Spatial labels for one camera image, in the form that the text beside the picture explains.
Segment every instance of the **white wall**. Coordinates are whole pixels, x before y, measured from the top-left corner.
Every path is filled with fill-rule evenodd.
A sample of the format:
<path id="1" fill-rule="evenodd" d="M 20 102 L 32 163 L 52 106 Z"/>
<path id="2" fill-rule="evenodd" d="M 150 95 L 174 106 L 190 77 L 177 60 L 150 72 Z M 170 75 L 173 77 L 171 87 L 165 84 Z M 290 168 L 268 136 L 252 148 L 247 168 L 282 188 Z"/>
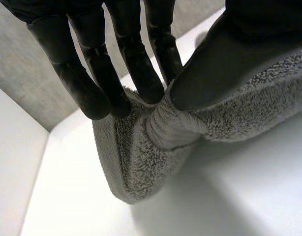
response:
<path id="1" fill-rule="evenodd" d="M 0 236 L 20 233 L 48 136 L 0 90 Z"/>

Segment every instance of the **gray towel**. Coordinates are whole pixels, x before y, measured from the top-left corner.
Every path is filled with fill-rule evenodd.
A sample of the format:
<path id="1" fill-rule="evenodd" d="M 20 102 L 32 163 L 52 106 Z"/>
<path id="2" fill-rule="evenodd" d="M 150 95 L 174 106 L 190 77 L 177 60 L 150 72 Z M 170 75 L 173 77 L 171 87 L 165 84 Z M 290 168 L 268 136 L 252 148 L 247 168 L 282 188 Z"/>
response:
<path id="1" fill-rule="evenodd" d="M 257 74 L 224 101 L 195 112 L 174 108 L 168 87 L 157 105 L 126 89 L 132 113 L 93 121 L 97 151 L 113 194 L 128 204 L 151 197 L 183 165 L 202 137 L 253 138 L 302 111 L 302 51 Z"/>

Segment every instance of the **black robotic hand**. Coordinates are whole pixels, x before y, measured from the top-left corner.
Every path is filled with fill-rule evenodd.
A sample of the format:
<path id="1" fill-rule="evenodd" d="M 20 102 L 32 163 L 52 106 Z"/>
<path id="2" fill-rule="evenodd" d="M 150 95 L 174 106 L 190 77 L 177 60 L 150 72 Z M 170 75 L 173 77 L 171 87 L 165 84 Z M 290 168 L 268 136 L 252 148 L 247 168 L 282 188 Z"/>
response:
<path id="1" fill-rule="evenodd" d="M 140 37 L 140 0 L 0 0 L 27 27 L 47 54 L 65 88 L 85 115 L 101 119 L 111 113 L 123 118 L 131 111 L 105 45 L 105 2 L 116 39 L 139 95 L 158 103 L 164 88 Z M 144 0 L 149 39 L 168 85 L 182 70 L 171 34 L 175 0 Z M 71 23 L 93 80 L 76 53 Z"/>

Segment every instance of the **black finger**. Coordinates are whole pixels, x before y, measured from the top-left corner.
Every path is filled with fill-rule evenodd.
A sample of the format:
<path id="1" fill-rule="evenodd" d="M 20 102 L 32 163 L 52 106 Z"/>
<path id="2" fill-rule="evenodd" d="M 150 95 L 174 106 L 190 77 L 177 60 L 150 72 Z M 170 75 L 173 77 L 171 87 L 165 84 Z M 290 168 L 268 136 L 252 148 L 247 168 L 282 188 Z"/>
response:
<path id="1" fill-rule="evenodd" d="M 122 88 L 105 46 L 104 11 L 100 5 L 92 11 L 70 16 L 78 41 L 95 82 L 111 102 L 111 114 L 124 118 L 130 114 L 130 102 Z"/>
<path id="2" fill-rule="evenodd" d="M 302 49 L 302 30 L 250 37 L 223 13 L 174 81 L 171 99 L 181 111 L 227 98 L 256 73 Z"/>
<path id="3" fill-rule="evenodd" d="M 150 104 L 158 103 L 164 96 L 164 88 L 140 37 L 140 1 L 109 0 L 106 6 L 121 55 L 139 95 Z"/>
<path id="4" fill-rule="evenodd" d="M 164 81 L 169 85 L 182 70 L 181 57 L 171 32 L 175 0 L 144 0 L 144 3 L 151 47 Z"/>
<path id="5" fill-rule="evenodd" d="M 110 103 L 82 67 L 74 48 L 67 17 L 52 15 L 34 20 L 27 26 L 85 115 L 91 119 L 107 116 Z"/>

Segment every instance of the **terry cloth towel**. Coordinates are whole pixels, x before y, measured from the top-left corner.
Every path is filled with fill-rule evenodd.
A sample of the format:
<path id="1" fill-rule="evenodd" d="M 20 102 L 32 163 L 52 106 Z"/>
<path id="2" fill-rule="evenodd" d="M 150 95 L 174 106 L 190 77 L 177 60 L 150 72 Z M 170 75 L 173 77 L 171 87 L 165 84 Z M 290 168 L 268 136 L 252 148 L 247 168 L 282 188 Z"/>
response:
<path id="1" fill-rule="evenodd" d="M 178 111 L 168 87 L 157 105 L 126 89 L 132 112 L 93 121 L 97 151 L 112 193 L 128 204 L 154 195 L 203 137 L 237 142 L 255 137 L 302 111 L 302 51 L 257 74 L 224 101 Z"/>

